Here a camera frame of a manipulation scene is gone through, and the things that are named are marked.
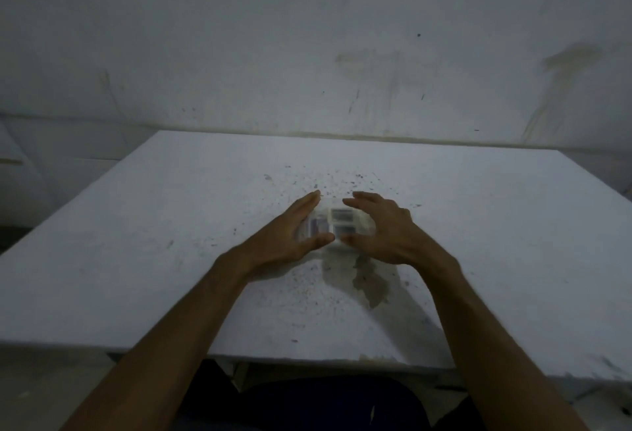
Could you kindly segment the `person's right hand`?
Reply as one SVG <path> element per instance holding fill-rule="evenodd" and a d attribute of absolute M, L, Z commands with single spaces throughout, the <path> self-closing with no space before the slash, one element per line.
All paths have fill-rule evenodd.
<path fill-rule="evenodd" d="M 424 278 L 461 277 L 459 262 L 414 223 L 409 210 L 375 193 L 354 191 L 343 204 L 367 213 L 375 222 L 367 256 L 415 268 Z"/>

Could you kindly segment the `person's left hand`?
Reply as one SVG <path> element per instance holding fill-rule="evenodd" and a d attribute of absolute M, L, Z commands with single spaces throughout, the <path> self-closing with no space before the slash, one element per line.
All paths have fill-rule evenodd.
<path fill-rule="evenodd" d="M 295 232 L 320 200 L 319 190 L 299 198 L 243 243 L 220 255 L 211 271 L 224 280 L 245 282 L 257 273 L 272 272 L 302 260 L 296 258 L 299 241 Z"/>

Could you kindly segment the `clear plastic compartment box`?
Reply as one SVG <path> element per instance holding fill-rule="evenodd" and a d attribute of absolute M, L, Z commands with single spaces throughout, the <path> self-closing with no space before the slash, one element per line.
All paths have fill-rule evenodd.
<path fill-rule="evenodd" d="M 331 233 L 334 241 L 320 251 L 348 251 L 349 246 L 340 240 L 342 235 L 375 235 L 375 222 L 365 212 L 346 206 L 342 201 L 325 201 L 318 204 L 301 222 L 295 232 L 298 241 L 312 236 Z"/>

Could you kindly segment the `person's right forearm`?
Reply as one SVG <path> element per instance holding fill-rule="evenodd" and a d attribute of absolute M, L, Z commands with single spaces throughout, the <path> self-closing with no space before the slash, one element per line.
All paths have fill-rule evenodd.
<path fill-rule="evenodd" d="M 478 296 L 445 251 L 413 263 L 431 292 L 451 354 L 488 431 L 589 431 Z"/>

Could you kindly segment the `person's left forearm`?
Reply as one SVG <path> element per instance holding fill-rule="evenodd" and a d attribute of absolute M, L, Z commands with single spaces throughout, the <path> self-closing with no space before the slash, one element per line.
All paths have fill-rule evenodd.
<path fill-rule="evenodd" d="M 220 255 L 59 431 L 166 431 L 251 270 L 238 248 Z"/>

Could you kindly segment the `person's dark trousers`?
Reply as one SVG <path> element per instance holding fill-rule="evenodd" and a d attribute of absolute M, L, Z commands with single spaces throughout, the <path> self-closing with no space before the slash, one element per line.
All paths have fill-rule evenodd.
<path fill-rule="evenodd" d="M 305 377 L 240 392 L 204 360 L 168 431 L 488 430 L 470 396 L 431 425 L 413 391 L 390 377 Z"/>

